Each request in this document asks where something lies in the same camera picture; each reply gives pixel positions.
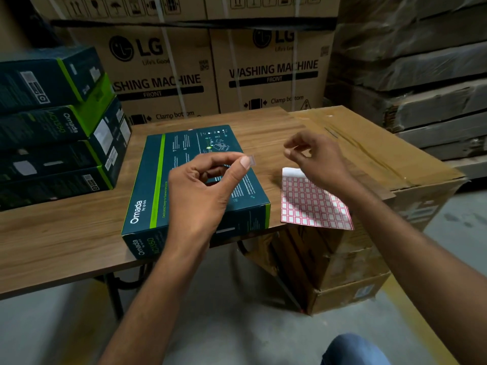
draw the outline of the concrete floor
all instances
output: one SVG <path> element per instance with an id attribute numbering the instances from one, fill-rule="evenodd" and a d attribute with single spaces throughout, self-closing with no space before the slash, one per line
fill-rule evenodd
<path id="1" fill-rule="evenodd" d="M 426 233 L 487 275 L 487 191 L 454 196 Z M 129 280 L 136 270 L 119 274 Z M 128 306 L 132 292 L 123 292 Z M 393 365 L 456 363 L 392 279 L 376 299 L 309 317 L 235 245 L 208 252 L 184 301 L 165 364 L 309 364 L 338 334 L 376 343 Z M 2 365 L 85 365 L 115 328 L 94 280 L 0 301 Z"/>

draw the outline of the sticker sheet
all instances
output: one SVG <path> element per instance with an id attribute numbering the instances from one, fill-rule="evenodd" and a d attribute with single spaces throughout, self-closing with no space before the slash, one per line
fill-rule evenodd
<path id="1" fill-rule="evenodd" d="M 353 230 L 348 207 L 316 187 L 300 169 L 283 168 L 281 221 L 313 227 Z"/>

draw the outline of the wooden tabletop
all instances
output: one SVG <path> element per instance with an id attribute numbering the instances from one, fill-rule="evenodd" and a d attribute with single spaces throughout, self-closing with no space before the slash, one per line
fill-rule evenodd
<path id="1" fill-rule="evenodd" d="M 293 163 L 283 142 L 304 129 L 274 107 L 132 127 L 114 190 L 0 213 L 0 298 L 141 265 L 121 237 L 146 136 L 229 124 L 271 201 L 270 228 L 281 226 L 281 173 Z"/>

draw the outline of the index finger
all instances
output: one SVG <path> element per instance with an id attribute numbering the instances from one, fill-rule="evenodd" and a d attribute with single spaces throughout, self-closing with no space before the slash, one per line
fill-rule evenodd
<path id="1" fill-rule="evenodd" d="M 241 152 L 207 152 L 199 154 L 186 165 L 201 174 L 215 166 L 232 165 L 235 160 L 240 159 L 243 155 Z"/>
<path id="2" fill-rule="evenodd" d="M 285 148 L 294 148 L 296 146 L 303 146 L 308 145 L 313 147 L 316 143 L 316 133 L 311 132 L 310 130 L 302 130 L 301 132 L 296 133 L 291 138 L 287 139 L 284 142 Z"/>

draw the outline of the blue denim jeans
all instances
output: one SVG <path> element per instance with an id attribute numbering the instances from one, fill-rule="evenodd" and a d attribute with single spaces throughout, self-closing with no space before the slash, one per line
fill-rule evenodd
<path id="1" fill-rule="evenodd" d="M 328 346 L 321 365 L 391 365 L 375 344 L 353 333 L 341 334 Z"/>

